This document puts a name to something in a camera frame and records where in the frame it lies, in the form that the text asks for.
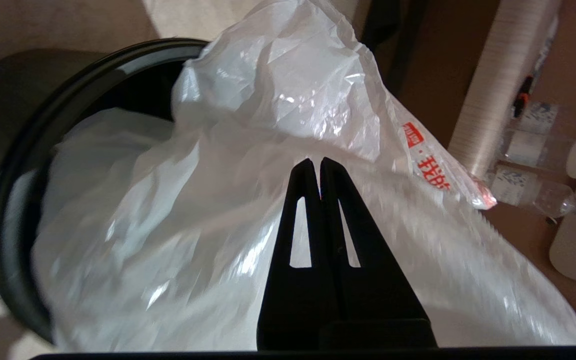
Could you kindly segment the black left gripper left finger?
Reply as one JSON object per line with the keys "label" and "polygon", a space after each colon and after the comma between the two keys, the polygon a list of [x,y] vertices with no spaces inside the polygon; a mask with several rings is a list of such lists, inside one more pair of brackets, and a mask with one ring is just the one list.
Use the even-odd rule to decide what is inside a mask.
{"label": "black left gripper left finger", "polygon": [[[297,204],[305,202],[311,266],[290,265]],[[314,164],[290,172],[263,301],[257,322],[259,351],[313,351],[321,330],[336,321],[339,307],[327,253],[327,230]]]}

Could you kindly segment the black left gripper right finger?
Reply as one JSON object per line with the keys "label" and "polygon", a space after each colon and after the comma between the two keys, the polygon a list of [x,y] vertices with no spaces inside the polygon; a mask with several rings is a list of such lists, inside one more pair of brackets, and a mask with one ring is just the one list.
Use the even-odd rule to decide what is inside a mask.
{"label": "black left gripper right finger", "polygon": [[437,347],[428,315],[350,174],[327,157],[320,171],[339,309],[320,343],[330,350]]}

